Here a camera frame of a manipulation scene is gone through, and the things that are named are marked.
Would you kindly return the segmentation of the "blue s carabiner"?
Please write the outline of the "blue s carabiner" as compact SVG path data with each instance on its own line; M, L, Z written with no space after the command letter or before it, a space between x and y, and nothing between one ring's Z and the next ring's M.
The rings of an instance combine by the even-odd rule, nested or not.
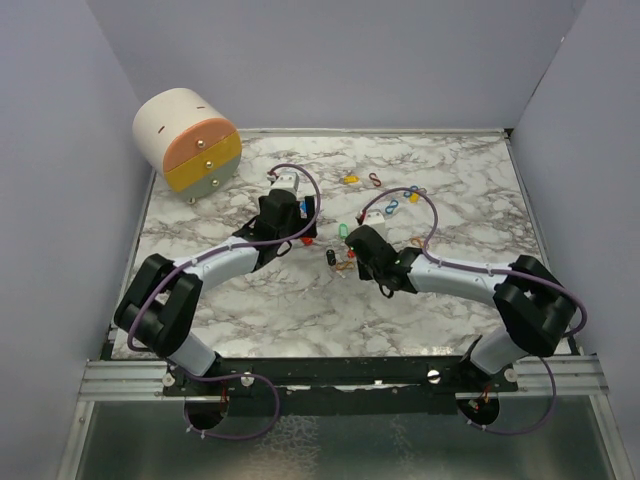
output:
M409 198L414 192L419 190L419 186L417 185L412 185L410 186L407 190L404 191L403 196L405 198Z
M385 214L392 215L394 211L398 208L398 206L399 206L399 202L396 199L392 199L384 209Z

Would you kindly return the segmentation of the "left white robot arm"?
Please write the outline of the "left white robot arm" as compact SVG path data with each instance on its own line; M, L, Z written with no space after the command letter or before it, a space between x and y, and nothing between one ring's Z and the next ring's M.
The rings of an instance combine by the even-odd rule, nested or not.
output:
M218 353L192 324L201 296L238 276L260 270L282 256L282 245L315 237L319 197L273 189L259 198L259 212L219 246L181 261L148 256L127 288L114 323L132 340L186 372L186 382L206 395L220 385Z

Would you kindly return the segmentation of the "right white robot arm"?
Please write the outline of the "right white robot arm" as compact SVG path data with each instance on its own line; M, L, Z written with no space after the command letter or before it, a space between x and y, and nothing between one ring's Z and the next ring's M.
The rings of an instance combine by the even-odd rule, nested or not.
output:
M397 292L437 293L497 309L502 325L474 341L459 367L461 383L472 391L486 388L517 360L552 356L574 315L586 315L584 304L528 255L497 266L459 264L417 247L397 251L368 225L356 228L346 244L359 278L376 282L387 298Z

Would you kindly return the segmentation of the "orange S carabiner lower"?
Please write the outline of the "orange S carabiner lower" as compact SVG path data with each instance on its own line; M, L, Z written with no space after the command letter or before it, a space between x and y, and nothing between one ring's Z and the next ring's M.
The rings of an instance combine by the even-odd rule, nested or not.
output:
M342 272L345 270L354 270L356 268L355 264L352 261L343 261L343 262L338 262L335 265L335 270Z

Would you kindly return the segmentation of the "black tag key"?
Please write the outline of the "black tag key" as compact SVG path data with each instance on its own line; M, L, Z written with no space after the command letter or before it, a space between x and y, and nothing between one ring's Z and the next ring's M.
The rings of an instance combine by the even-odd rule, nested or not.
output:
M333 267L337 264L336 254L333 249L327 249L325 253L327 264Z

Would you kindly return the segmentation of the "dark red S carabiner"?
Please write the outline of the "dark red S carabiner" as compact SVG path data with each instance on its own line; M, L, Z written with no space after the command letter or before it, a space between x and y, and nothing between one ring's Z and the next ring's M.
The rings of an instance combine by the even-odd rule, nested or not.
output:
M381 187L382 186L382 181L380 180L380 178L375 173L371 172L368 175L368 178L371 180L372 184L375 187Z

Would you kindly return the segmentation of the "round pastel drawer cabinet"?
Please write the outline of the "round pastel drawer cabinet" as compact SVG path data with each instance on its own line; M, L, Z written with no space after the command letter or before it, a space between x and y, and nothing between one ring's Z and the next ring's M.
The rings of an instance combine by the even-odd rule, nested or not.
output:
M147 162L190 204L229 181L242 156L235 125L187 88L169 89L146 101L134 117L132 133Z

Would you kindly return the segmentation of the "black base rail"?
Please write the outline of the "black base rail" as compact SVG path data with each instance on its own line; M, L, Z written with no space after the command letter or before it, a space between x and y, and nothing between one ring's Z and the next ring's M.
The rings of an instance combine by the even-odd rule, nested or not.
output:
M165 396L233 416L453 415L458 397L512 393L460 356L222 358L204 378L178 369Z

